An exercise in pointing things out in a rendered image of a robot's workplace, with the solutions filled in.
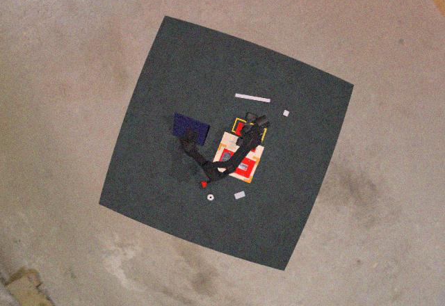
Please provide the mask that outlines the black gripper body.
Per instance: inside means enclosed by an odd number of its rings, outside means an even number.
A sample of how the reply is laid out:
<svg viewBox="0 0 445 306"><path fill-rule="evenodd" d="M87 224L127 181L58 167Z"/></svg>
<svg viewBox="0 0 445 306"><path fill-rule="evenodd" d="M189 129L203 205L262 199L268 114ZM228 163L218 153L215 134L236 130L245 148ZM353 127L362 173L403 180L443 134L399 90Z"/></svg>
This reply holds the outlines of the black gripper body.
<svg viewBox="0 0 445 306"><path fill-rule="evenodd" d="M251 112L247 112L247 113L246 113L246 116L245 116L245 119L247 119L246 124L250 124L251 121L254 121L254 120L256 120L257 118L258 118L258 115L257 115L257 114L254 114L254 113L251 113ZM249 123L248 123L248 122L249 122ZM246 124L243 124L243 127L244 127ZM242 127L242 129L243 129L243 127ZM236 142L236 145L238 145L238 146L240 147L240 146L242 145L243 141L244 141L244 138L245 138L245 137L243 137L243 139L238 138L238 139L237 139L237 142Z"/></svg>

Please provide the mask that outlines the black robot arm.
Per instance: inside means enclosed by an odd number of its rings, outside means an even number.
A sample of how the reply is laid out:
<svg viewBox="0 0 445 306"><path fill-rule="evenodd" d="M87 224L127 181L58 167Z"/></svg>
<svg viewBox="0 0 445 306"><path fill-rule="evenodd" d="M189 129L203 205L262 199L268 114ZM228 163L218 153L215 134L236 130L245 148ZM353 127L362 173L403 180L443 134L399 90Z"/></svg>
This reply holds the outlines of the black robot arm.
<svg viewBox="0 0 445 306"><path fill-rule="evenodd" d="M242 137L245 137L244 141L228 161L215 161L213 163L207 161L198 152L198 148L195 145L199 133L192 129L187 128L185 135L179 140L186 155L193 157L193 159L202 167L205 175L210 181L214 182L219 179L224 179L228 175L236 172L236 169L249 152L261 144L263 130L269 126L270 122L265 115L254 120L254 124L246 124L243 129L239 131ZM226 168L226 170L220 173L218 168Z"/></svg>

